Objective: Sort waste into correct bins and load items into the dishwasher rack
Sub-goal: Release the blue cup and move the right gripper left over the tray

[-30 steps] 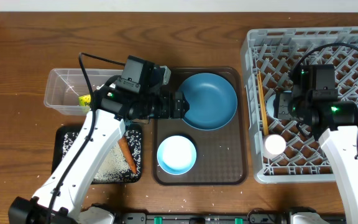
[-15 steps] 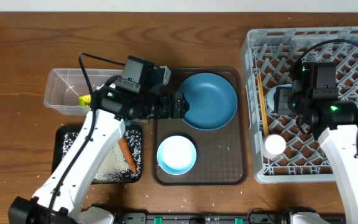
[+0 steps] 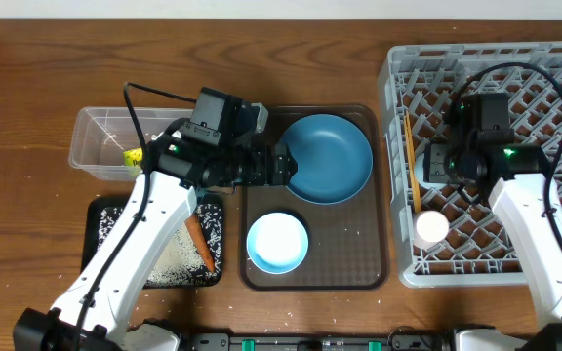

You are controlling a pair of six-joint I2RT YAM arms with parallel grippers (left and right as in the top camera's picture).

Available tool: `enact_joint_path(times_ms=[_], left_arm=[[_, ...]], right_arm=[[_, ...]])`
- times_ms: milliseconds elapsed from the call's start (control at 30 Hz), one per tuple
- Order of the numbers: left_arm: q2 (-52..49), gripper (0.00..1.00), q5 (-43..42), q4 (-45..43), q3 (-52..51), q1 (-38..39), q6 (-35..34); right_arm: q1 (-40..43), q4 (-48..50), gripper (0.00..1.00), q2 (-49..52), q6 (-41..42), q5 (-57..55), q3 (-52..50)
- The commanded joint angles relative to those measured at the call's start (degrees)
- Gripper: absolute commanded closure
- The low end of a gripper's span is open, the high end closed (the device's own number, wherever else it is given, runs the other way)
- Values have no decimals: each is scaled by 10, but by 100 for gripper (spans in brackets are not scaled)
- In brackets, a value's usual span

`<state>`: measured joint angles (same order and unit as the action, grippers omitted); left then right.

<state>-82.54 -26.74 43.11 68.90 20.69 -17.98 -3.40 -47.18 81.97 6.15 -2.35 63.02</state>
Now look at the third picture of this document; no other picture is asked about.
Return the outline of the pink cup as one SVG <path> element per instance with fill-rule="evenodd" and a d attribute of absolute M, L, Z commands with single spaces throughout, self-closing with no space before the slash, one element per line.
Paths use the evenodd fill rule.
<path fill-rule="evenodd" d="M 444 240 L 450 230 L 448 218 L 437 211 L 422 211 L 413 216 L 414 245 L 422 250 Z"/>

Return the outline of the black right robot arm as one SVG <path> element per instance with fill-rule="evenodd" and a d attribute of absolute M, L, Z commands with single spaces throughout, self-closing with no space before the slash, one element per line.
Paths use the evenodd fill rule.
<path fill-rule="evenodd" d="M 489 204 L 518 257 L 539 330 L 522 340 L 492 328 L 459 329 L 454 350 L 562 350 L 562 206 L 542 148 L 516 142 L 508 100 L 477 94 L 454 102 L 446 142 L 424 152 L 423 180 L 472 187 Z"/>

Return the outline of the orange carrot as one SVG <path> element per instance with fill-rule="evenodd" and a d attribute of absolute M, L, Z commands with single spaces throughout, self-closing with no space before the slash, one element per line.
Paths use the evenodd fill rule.
<path fill-rule="evenodd" d="M 197 252 L 199 252 L 200 256 L 202 257 L 206 268 L 210 272 L 214 272 L 216 270 L 214 259 L 207 245 L 207 240 L 205 239 L 201 224 L 196 213 L 193 213 L 185 221 L 185 226 Z"/>

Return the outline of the light blue rice bowl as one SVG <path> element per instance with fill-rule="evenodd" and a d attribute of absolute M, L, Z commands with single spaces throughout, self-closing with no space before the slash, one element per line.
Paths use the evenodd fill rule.
<path fill-rule="evenodd" d="M 249 228 L 246 250 L 262 272 L 282 275 L 297 269 L 306 258 L 306 227 L 292 214 L 274 212 L 259 217 Z"/>

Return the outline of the light blue cup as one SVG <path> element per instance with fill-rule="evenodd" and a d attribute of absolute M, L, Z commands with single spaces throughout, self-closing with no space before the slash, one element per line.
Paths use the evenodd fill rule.
<path fill-rule="evenodd" d="M 414 174 L 419 186 L 426 190 L 428 189 L 441 190 L 444 187 L 446 187 L 446 184 L 444 183 L 427 182 L 424 180 L 423 160 L 424 160 L 424 154 L 421 154 L 416 158 L 415 166 L 414 166 Z"/>

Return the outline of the dark blue plate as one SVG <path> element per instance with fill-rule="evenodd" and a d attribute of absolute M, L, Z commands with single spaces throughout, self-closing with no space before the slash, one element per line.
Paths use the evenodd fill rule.
<path fill-rule="evenodd" d="M 356 124 L 341 116 L 303 117 L 280 141 L 287 144 L 298 165 L 287 188 L 306 202 L 341 203 L 368 183 L 374 163 L 370 142 Z"/>

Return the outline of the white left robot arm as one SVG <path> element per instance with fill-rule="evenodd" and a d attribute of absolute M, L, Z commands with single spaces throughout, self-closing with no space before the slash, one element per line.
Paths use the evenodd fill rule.
<path fill-rule="evenodd" d="M 207 87 L 187 118 L 140 141 L 141 172 L 107 239 L 46 313 L 28 308 L 13 329 L 17 350 L 177 350 L 162 322 L 130 330 L 135 304 L 173 235 L 210 187 L 285 186 L 297 171 L 287 145 L 255 143 L 268 112 L 260 103 Z"/>

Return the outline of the yellow snack wrapper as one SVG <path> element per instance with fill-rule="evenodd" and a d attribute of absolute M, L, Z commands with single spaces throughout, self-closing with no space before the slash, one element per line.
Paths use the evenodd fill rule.
<path fill-rule="evenodd" d="M 123 152 L 123 164 L 127 167 L 141 168 L 143 154 L 140 148 L 125 150 Z"/>

